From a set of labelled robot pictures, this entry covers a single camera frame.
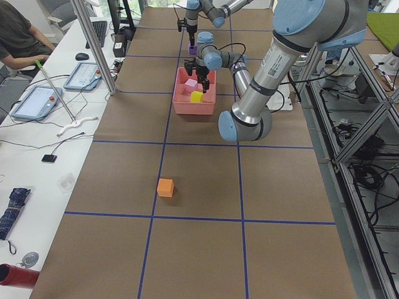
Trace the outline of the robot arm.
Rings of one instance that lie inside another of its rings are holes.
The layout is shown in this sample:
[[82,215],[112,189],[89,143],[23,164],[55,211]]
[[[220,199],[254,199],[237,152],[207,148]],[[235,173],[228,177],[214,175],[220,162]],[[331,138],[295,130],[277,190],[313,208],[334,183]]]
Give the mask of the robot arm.
[[229,1],[221,7],[216,7],[213,2],[209,0],[187,1],[185,17],[177,22],[178,30],[181,32],[183,27],[186,28],[189,34],[190,47],[193,48],[196,45],[195,34],[198,30],[198,18],[201,12],[205,14],[215,28],[220,28],[229,16],[251,2],[251,0],[236,0]]
[[222,139],[264,138],[272,127],[267,103],[297,58],[313,45],[321,51],[358,45],[365,37],[367,14],[367,1],[279,1],[272,42],[254,76],[250,76],[242,55],[217,49],[211,33],[199,33],[195,65],[208,70],[229,69],[241,97],[219,116]]

